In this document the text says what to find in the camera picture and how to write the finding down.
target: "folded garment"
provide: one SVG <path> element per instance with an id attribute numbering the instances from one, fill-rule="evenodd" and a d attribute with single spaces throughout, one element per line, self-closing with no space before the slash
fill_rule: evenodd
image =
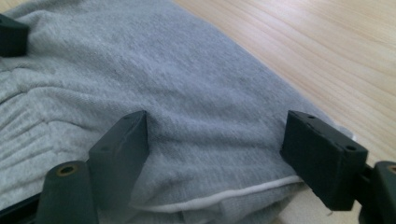
<path id="1" fill-rule="evenodd" d="M 268 223 L 303 187 L 281 159 L 288 110 L 321 111 L 212 25 L 167 0 L 38 0 L 28 54 L 0 59 L 0 209 L 148 111 L 130 223 Z"/>

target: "light wood surface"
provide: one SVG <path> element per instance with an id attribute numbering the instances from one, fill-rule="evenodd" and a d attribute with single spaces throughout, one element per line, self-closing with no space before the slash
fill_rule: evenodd
<path id="1" fill-rule="evenodd" d="M 1 0 L 0 11 L 25 0 Z M 396 161 L 396 1 L 175 0 L 287 80 L 370 150 Z M 357 223 L 300 194 L 276 223 Z"/>

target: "white seam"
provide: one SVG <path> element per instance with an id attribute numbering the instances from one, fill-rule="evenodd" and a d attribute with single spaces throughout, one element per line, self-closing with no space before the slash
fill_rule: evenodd
<path id="1" fill-rule="evenodd" d="M 258 193 L 268 189 L 275 189 L 283 187 L 285 185 L 300 183 L 303 180 L 297 175 L 291 175 L 282 179 L 274 180 L 271 182 L 263 183 L 256 186 L 251 186 L 245 189 L 229 189 L 223 192 L 213 194 L 204 198 L 192 199 L 184 203 L 170 203 L 163 205 L 154 206 L 134 206 L 134 208 L 149 211 L 149 212 L 161 212 L 161 213 L 175 213 L 186 210 L 198 210 L 216 204 L 224 199 L 245 196 L 252 193 Z"/>

